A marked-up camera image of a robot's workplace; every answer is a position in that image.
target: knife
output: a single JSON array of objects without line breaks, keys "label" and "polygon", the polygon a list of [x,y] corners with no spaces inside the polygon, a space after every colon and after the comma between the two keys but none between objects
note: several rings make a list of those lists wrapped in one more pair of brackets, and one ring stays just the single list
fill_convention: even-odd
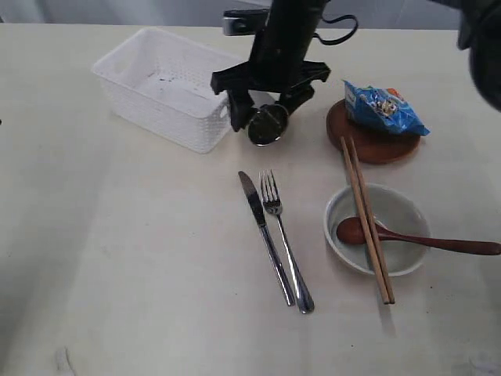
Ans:
[{"label": "knife", "polygon": [[266,247],[268,249],[269,259],[273,264],[273,269],[276,273],[276,279],[279,281],[280,287],[282,288],[283,297],[285,298],[288,306],[293,306],[294,294],[292,292],[292,288],[290,288],[289,280],[287,279],[287,275],[283,270],[282,263],[280,262],[280,258],[276,252],[276,248],[269,233],[268,226],[266,226],[265,213],[263,212],[263,207],[261,200],[259,199],[258,192],[256,191],[256,187],[252,183],[251,178],[245,172],[239,171],[238,176],[240,177],[243,191],[247,196],[247,201],[249,201],[252,214],[254,214],[254,218],[258,223],[258,228],[261,232],[261,236],[263,237],[263,240],[265,241]]}]

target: wooden chopstick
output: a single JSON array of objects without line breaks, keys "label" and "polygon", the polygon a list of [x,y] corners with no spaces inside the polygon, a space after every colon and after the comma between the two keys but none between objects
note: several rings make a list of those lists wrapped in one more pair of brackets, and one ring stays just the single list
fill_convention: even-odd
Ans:
[{"label": "wooden chopstick", "polygon": [[388,296],[386,284],[384,283],[384,278],[381,272],[381,267],[379,259],[377,257],[377,251],[374,246],[373,238],[370,234],[369,223],[367,222],[367,215],[364,208],[364,204],[362,202],[362,194],[360,191],[359,182],[357,181],[357,177],[355,175],[355,172],[353,171],[350,153],[348,152],[348,148],[346,147],[346,142],[344,141],[344,137],[341,137],[341,145],[343,147],[344,162],[346,164],[346,169],[348,170],[348,174],[350,176],[351,188],[353,189],[353,195],[355,196],[355,203],[357,206],[357,210],[359,211],[360,222],[362,224],[364,236],[366,237],[367,247],[369,248],[369,255],[371,262],[373,264],[374,274],[376,275],[377,286],[379,287],[383,303],[389,304],[390,298]]},{"label": "wooden chopstick", "polygon": [[386,267],[386,260],[384,259],[383,249],[381,247],[381,242],[379,240],[379,235],[377,234],[376,223],[374,222],[374,213],[369,200],[369,193],[367,192],[366,181],[363,178],[362,169],[360,168],[359,156],[357,154],[357,149],[355,147],[355,141],[350,137],[351,141],[351,152],[353,155],[353,161],[355,162],[355,171],[359,177],[359,185],[362,191],[362,201],[366,207],[367,219],[369,220],[370,232],[373,236],[374,245],[376,246],[377,259],[379,260],[381,273],[383,274],[384,284],[388,292],[388,297],[390,299],[390,304],[395,304],[395,296],[393,295],[393,287],[391,286],[390,276],[388,275],[388,269]]}]

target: blue snack bag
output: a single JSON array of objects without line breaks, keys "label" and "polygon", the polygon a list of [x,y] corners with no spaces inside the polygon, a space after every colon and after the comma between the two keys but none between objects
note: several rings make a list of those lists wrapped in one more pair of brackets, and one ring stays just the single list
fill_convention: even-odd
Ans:
[{"label": "blue snack bag", "polygon": [[427,136],[426,129],[411,106],[395,89],[361,89],[344,81],[348,116],[360,125],[399,135],[404,132]]}]

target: white plastic basket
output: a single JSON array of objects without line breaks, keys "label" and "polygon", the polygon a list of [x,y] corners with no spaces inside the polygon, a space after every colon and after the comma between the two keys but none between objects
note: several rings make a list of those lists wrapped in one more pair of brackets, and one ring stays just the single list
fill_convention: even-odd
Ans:
[{"label": "white plastic basket", "polygon": [[100,77],[117,115],[207,153],[230,128],[227,95],[212,92],[212,72],[240,62],[235,56],[148,27],[101,58],[92,72]]}]

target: wooden spoon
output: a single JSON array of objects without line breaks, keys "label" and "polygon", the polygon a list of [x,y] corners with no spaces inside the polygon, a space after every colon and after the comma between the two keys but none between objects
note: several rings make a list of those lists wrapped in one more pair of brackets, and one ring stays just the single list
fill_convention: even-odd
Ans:
[{"label": "wooden spoon", "polygon": [[[408,235],[394,233],[382,226],[379,226],[377,223],[376,229],[381,241],[406,241],[408,243],[422,244],[428,247],[446,249],[448,251],[460,253],[470,253],[472,255],[501,255],[501,244],[499,243],[492,243],[489,241],[446,240],[431,239],[429,237],[411,237]],[[346,218],[337,227],[336,235],[339,240],[346,244],[366,243],[366,238],[364,237],[362,224],[359,217]]]}]

